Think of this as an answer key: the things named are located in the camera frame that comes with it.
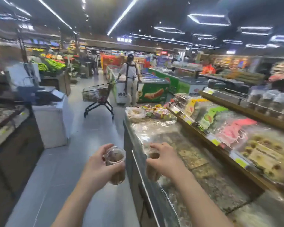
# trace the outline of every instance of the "ceiling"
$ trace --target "ceiling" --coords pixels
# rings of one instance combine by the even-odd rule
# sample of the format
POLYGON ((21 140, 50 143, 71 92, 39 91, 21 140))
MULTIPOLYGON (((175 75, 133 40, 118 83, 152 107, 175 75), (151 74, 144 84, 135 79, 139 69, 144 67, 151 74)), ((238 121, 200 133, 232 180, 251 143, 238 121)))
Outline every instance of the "ceiling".
MULTIPOLYGON (((9 1, 28 11, 35 22, 69 30, 37 0, 9 1)), ((43 1, 74 30, 106 35, 132 0, 86 0, 85 11, 81 0, 43 1)), ((138 0, 110 36, 130 33, 211 44, 225 49, 245 48, 245 44, 267 44, 272 35, 284 34, 284 0, 138 0), (188 17, 193 13, 227 15, 231 26, 197 24, 188 17), (175 27, 185 34, 164 33, 151 26, 175 27), (241 34, 238 32, 240 26, 272 26, 273 33, 268 36, 241 34), (192 36, 194 33, 215 35, 217 39, 198 40, 192 36), (225 39, 242 41, 244 44, 225 44, 225 39)))

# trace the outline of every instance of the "forearm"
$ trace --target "forearm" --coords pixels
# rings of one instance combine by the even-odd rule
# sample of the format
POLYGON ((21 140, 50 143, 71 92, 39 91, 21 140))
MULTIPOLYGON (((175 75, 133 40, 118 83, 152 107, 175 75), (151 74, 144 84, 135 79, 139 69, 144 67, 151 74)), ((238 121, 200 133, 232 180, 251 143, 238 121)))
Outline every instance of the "forearm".
POLYGON ((84 213, 93 194, 77 185, 51 227, 81 227, 84 213))
POLYGON ((182 195, 193 226, 233 227, 187 169, 180 177, 175 177, 174 184, 182 195))

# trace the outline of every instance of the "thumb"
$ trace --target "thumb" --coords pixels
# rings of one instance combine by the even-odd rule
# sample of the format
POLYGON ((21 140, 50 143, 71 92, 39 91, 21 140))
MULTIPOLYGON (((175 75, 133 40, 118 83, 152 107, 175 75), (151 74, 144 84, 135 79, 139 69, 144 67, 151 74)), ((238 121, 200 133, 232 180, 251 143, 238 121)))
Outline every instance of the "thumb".
POLYGON ((125 170, 125 162, 123 161, 123 162, 120 162, 114 165, 110 165, 110 166, 107 166, 107 168, 110 174, 113 175, 119 171, 125 170))
POLYGON ((153 168, 158 170, 158 168, 159 168, 159 159, 148 158, 148 159, 146 159, 146 162, 147 162, 147 164, 149 164, 150 166, 152 166, 153 168))

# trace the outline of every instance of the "person's right hand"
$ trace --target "person's right hand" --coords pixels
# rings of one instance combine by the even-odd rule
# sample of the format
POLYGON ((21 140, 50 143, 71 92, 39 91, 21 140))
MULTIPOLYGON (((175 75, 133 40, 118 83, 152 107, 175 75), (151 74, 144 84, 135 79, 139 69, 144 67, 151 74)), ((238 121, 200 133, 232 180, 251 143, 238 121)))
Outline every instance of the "person's right hand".
POLYGON ((158 159, 148 158, 146 161, 162 175, 174 181, 187 170, 177 152, 168 143, 152 143, 150 147, 157 149, 160 157, 158 159))

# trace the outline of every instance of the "clear plastic jar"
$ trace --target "clear plastic jar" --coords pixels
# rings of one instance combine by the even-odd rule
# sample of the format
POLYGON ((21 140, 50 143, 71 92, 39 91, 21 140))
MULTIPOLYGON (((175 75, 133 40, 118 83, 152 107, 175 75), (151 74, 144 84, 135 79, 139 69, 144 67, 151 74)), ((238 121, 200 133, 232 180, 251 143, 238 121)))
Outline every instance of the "clear plastic jar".
POLYGON ((281 93, 274 97, 273 102, 270 103, 269 109, 266 111, 266 115, 277 118, 280 112, 284 109, 284 93, 281 93))
POLYGON ((252 90, 247 100, 248 102, 251 102, 248 104, 248 108, 255 109, 256 105, 254 103, 257 104, 264 93, 265 93, 264 90, 258 90, 258 89, 252 90))
POLYGON ((262 98, 258 101, 258 105, 256 106, 256 111, 265 113, 268 110, 268 107, 271 102, 273 102, 273 98, 279 95, 280 92, 277 90, 268 90, 262 96, 262 98))
MULTIPOLYGON (((158 159, 159 157, 160 154, 157 149, 152 148, 149 151, 148 158, 158 159)), ((149 164, 146 164, 146 175, 149 180, 154 182, 158 181, 159 178, 161 177, 161 174, 149 164)))
MULTIPOLYGON (((107 166, 114 165, 120 162, 125 162, 125 150, 113 146, 105 153, 105 163, 107 166)), ((118 185, 125 180, 125 169, 115 173, 110 180, 113 185, 118 185)))

